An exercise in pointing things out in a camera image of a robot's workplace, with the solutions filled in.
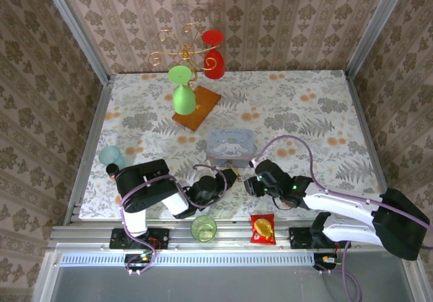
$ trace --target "chip bag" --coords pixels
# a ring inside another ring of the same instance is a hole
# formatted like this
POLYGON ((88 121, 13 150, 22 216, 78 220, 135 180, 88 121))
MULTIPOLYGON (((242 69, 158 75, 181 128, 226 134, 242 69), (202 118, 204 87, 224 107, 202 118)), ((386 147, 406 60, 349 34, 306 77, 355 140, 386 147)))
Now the chip bag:
POLYGON ((275 242, 273 218, 273 214, 251 215, 251 243, 277 244, 275 242))

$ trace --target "floral tablecloth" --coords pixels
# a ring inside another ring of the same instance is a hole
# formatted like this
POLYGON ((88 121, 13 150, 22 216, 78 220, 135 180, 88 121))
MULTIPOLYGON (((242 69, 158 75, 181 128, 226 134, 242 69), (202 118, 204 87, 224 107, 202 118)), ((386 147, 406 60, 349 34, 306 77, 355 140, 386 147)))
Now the floral tablecloth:
MULTIPOLYGON (((166 73, 120 74, 112 90, 87 189, 81 219, 119 219, 120 195, 98 161, 99 151, 115 145, 127 165, 163 158, 183 186, 191 185, 208 169, 206 138, 211 129, 251 129, 256 153, 274 137, 297 135, 311 147, 315 174, 329 187, 354 192, 379 190, 364 137, 342 71, 226 72, 219 80, 199 74, 196 85, 222 95, 218 105, 196 132, 172 121, 173 85, 166 73)), ((270 158, 290 175, 309 175, 306 150, 295 141, 274 144, 270 158)), ((240 169, 242 180, 254 175, 240 169)), ((217 206, 203 214, 214 217, 249 217, 274 213, 278 217, 314 217, 304 209, 280 211, 270 197, 249 196, 236 182, 217 206)), ((149 218, 171 217, 162 203, 148 210, 149 218)))

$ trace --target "clear glass cup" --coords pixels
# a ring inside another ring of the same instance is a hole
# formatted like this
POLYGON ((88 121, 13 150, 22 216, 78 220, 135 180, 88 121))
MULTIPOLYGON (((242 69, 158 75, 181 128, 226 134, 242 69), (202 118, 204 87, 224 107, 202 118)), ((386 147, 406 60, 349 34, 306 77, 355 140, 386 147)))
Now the clear glass cup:
POLYGON ((106 146, 99 153, 99 161, 107 166, 110 163, 118 165, 119 169, 124 168, 124 158, 116 146, 106 146))
POLYGON ((217 233, 215 220, 207 215, 197 217, 192 221, 191 234, 198 242, 209 242, 217 233))

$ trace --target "patterned wallpaper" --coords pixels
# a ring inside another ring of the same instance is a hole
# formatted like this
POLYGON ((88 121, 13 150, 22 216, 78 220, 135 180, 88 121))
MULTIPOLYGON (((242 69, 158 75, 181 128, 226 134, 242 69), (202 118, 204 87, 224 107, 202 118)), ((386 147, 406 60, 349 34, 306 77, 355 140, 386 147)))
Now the patterned wallpaper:
POLYGON ((399 0, 355 85, 389 186, 433 219, 433 0, 399 0))
POLYGON ((51 0, 0 0, 0 301, 29 301, 101 84, 51 0))
POLYGON ((227 70, 345 69, 379 1, 70 0, 112 74, 168 70, 172 58, 147 62, 177 48, 157 33, 188 22, 223 31, 227 70))

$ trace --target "wooden base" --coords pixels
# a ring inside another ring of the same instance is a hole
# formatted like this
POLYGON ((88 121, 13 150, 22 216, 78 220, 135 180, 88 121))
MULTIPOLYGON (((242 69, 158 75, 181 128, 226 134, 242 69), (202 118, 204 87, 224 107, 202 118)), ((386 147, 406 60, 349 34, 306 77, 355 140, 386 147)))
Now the wooden base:
POLYGON ((208 116, 209 112, 216 106, 221 99, 221 95, 217 94, 205 87, 199 86, 194 93, 196 94, 197 108, 192 114, 175 114, 173 120, 182 126, 185 126, 192 131, 203 123, 204 119, 208 116))

